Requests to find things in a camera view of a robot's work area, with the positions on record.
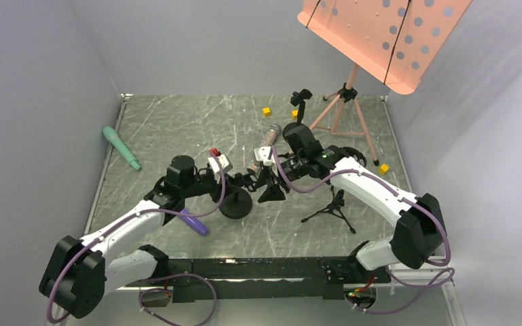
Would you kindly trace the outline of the black round-base clip stand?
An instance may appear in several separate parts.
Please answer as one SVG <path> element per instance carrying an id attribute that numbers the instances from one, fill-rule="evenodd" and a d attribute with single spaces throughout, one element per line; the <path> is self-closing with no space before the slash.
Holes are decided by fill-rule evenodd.
<path id="1" fill-rule="evenodd" d="M 247 190 L 230 186 L 219 207 L 221 214 L 229 219 L 242 219 L 252 210 L 253 201 Z"/>

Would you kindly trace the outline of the teal green microphone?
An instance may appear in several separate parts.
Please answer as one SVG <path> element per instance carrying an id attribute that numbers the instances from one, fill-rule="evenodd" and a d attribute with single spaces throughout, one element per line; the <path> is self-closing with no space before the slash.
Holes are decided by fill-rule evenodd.
<path id="1" fill-rule="evenodd" d="M 125 142 L 120 138 L 119 134 L 110 126 L 102 129 L 105 139 L 118 151 L 125 161 L 136 171 L 141 170 L 138 159 L 133 155 Z"/>

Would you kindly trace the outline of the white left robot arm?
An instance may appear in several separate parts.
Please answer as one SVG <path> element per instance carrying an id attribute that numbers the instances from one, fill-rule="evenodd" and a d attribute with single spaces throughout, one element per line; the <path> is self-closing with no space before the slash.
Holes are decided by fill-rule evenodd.
<path id="1" fill-rule="evenodd" d="M 146 244 L 129 255 L 125 249 L 146 234 L 161 228 L 184 212 L 186 199 L 209 195 L 213 211 L 228 217 L 231 196 L 245 193 L 238 204 L 238 217 L 252 207 L 250 192 L 258 180 L 255 170 L 229 172 L 232 165 L 224 154 L 209 152 L 206 167 L 198 169 L 190 156 L 175 156 L 165 176 L 125 215 L 104 228 L 79 239 L 66 236 L 56 244 L 39 284 L 47 297 L 47 320 L 58 324 L 68 316 L 82 318 L 91 313 L 104 295 L 138 280 L 156 282 L 171 274 L 169 256 Z"/>

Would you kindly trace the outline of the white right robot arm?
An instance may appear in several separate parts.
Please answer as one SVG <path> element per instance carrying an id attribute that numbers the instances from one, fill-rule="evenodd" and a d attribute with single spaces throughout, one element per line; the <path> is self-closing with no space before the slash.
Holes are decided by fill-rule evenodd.
<path id="1" fill-rule="evenodd" d="M 273 146 L 254 150 L 261 165 L 254 188 L 266 187 L 260 202 L 284 200 L 290 190 L 308 194 L 327 183 L 361 200 L 394 228 L 392 236 L 364 242 L 356 249 L 354 257 L 361 269 L 449 264 L 451 246 L 439 201 L 433 195 L 417 196 L 381 179 L 361 164 L 356 149 L 322 147 L 304 124 L 291 129 L 285 142 L 291 150 L 286 156 Z"/>

